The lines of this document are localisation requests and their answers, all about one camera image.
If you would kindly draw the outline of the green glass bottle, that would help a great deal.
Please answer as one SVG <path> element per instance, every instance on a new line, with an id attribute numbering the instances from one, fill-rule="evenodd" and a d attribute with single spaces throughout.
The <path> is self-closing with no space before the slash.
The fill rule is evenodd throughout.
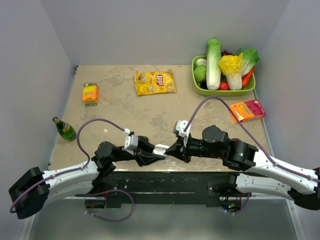
<path id="1" fill-rule="evenodd" d="M 66 141 L 74 141 L 77 138 L 77 133 L 74 128 L 68 123 L 60 120 L 57 116 L 52 118 L 59 135 Z"/>

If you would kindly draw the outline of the yellow Lays chips bag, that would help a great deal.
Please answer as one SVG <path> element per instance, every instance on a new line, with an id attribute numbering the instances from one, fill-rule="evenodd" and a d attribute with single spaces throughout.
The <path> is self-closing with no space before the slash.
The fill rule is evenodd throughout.
<path id="1" fill-rule="evenodd" d="M 171 68 L 167 71 L 137 72 L 134 81 L 138 96 L 177 93 Z"/>

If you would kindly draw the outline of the yellow leaf cabbage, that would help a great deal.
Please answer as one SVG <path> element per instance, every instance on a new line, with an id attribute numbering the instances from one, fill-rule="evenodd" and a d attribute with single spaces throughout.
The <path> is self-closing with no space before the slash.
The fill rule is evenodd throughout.
<path id="1" fill-rule="evenodd" d="M 242 84 L 242 62 L 243 54 L 240 55 L 224 55 L 218 66 L 223 75 L 225 75 L 229 89 L 232 91 L 240 90 Z"/>

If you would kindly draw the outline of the green lettuce leaf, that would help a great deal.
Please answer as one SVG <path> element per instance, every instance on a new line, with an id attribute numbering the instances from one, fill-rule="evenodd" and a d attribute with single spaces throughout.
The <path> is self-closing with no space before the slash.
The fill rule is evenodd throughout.
<path id="1" fill-rule="evenodd" d="M 258 51 L 254 48 L 239 49 L 237 55 L 242 54 L 241 76 L 247 75 L 252 68 L 260 61 Z"/>

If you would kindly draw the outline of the white cauliflower piece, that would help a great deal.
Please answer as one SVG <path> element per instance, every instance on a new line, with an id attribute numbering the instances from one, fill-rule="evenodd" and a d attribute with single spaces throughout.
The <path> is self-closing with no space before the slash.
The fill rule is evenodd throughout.
<path id="1" fill-rule="evenodd" d="M 206 66 L 206 65 L 207 65 L 207 60 L 204 59 L 204 58 L 198 58 L 198 59 L 195 61 L 195 65 L 196 65 L 196 66 Z"/>

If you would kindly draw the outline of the orange yellow sponge pack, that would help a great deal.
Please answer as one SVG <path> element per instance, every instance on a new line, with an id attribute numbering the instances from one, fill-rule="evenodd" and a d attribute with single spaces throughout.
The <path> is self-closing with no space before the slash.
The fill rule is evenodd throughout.
<path id="1" fill-rule="evenodd" d="M 85 83 L 82 90 L 82 101 L 86 107 L 98 104 L 99 88 L 96 83 Z"/>

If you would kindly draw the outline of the red tomato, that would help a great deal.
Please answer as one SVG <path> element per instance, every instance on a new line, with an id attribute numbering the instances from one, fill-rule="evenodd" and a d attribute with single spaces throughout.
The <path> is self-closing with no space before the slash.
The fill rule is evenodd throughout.
<path id="1" fill-rule="evenodd" d="M 219 88 L 218 88 L 219 91 L 228 91 L 229 89 L 230 88 L 229 88 L 229 85 L 228 85 L 227 82 L 225 82 L 225 81 L 221 81 L 220 82 L 220 85 L 219 85 Z"/>

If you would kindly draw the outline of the orange carrot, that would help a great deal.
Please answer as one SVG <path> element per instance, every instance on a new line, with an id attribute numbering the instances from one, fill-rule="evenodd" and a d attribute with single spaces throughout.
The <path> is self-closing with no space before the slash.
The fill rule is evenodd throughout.
<path id="1" fill-rule="evenodd" d="M 249 81 L 254 73 L 254 70 L 255 70 L 255 67 L 253 67 L 249 73 L 247 73 L 246 75 L 244 75 L 242 77 L 242 87 L 245 88 L 248 84 L 249 84 Z"/>

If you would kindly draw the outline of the dark red grapes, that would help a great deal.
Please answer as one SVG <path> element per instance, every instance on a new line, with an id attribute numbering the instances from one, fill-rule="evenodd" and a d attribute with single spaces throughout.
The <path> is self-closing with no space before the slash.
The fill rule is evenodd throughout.
<path id="1" fill-rule="evenodd" d="M 231 52 L 228 52 L 227 50 L 224 50 L 221 52 L 221 57 L 223 56 L 233 56 L 233 54 Z"/>

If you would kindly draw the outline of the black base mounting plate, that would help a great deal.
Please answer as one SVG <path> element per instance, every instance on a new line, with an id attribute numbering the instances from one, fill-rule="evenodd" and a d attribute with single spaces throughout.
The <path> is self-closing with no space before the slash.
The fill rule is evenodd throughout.
<path id="1" fill-rule="evenodd" d="M 237 172 L 114 171 L 92 182 L 90 194 L 110 190 L 108 208 L 121 204 L 205 205 L 220 207 L 223 197 L 236 197 Z"/>

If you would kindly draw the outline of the green plastic basket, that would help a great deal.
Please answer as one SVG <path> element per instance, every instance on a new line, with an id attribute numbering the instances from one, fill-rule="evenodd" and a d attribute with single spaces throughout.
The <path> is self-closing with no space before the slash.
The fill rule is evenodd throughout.
<path id="1" fill-rule="evenodd" d="M 248 94 L 249 92 L 253 91 L 256 87 L 256 78 L 255 78 L 255 74 L 253 73 L 251 75 L 251 78 L 247 84 L 246 87 L 242 88 L 241 90 L 208 90 L 208 89 L 204 89 L 204 88 L 201 88 L 196 80 L 195 80 L 195 77 L 194 77 L 194 70 L 196 68 L 196 61 L 198 59 L 204 59 L 206 60 L 207 59 L 207 56 L 206 55 L 199 55 L 199 56 L 196 56 L 193 58 L 192 60 L 192 69 L 191 69 L 191 72 L 192 72 L 192 78 L 193 78 L 193 85 L 195 87 L 195 90 L 196 92 L 199 94 L 199 95 L 202 95 L 202 96 L 218 96 L 218 97 L 235 97 L 235 96 L 244 96 L 246 94 Z"/>

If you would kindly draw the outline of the round green cabbage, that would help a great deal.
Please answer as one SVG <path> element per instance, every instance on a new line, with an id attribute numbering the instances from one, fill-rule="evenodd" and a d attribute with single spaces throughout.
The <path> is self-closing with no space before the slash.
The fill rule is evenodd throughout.
<path id="1" fill-rule="evenodd" d="M 198 65 L 195 67 L 193 76 L 197 83 L 202 83 L 206 80 L 207 67 L 205 65 Z"/>

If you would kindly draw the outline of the white earbud charging case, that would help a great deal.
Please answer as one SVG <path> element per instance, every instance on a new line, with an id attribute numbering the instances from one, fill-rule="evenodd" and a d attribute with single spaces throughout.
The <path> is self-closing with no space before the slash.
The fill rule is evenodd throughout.
<path id="1" fill-rule="evenodd" d="M 167 155 L 166 155 L 166 150 L 167 150 L 168 148 L 169 148 L 168 145 L 156 144 L 156 145 L 154 146 L 154 149 L 153 149 L 152 153 L 155 154 L 155 155 L 167 157 Z"/>

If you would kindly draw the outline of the long napa cabbage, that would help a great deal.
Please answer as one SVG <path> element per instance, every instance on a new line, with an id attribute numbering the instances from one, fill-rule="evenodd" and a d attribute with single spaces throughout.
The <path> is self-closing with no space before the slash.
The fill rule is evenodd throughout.
<path id="1" fill-rule="evenodd" d="M 221 43 L 218 39 L 210 39 L 207 42 L 206 57 L 206 85 L 211 91 L 215 91 L 220 87 L 221 69 L 219 62 L 221 61 Z"/>

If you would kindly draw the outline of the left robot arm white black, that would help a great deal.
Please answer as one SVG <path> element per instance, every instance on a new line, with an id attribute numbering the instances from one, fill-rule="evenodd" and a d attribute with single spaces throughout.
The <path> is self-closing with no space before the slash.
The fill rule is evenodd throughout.
<path id="1" fill-rule="evenodd" d="M 99 196 L 104 184 L 99 181 L 115 170 L 115 162 L 135 160 L 140 167 L 164 160 L 169 147 L 153 145 L 145 136 L 131 135 L 123 146 L 102 142 L 87 161 L 58 170 L 29 169 L 8 190 L 12 200 L 10 213 L 26 219 L 46 204 L 76 195 Z"/>

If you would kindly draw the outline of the orange pink snack box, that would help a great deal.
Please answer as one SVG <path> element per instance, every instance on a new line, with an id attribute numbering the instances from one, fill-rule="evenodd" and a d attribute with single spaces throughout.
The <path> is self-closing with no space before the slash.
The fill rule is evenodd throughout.
<path id="1" fill-rule="evenodd" d="M 237 102 L 229 107 L 236 116 L 235 118 L 233 114 L 230 113 L 235 123 L 237 119 L 244 123 L 254 119 L 261 119 L 266 115 L 266 111 L 258 99 Z"/>

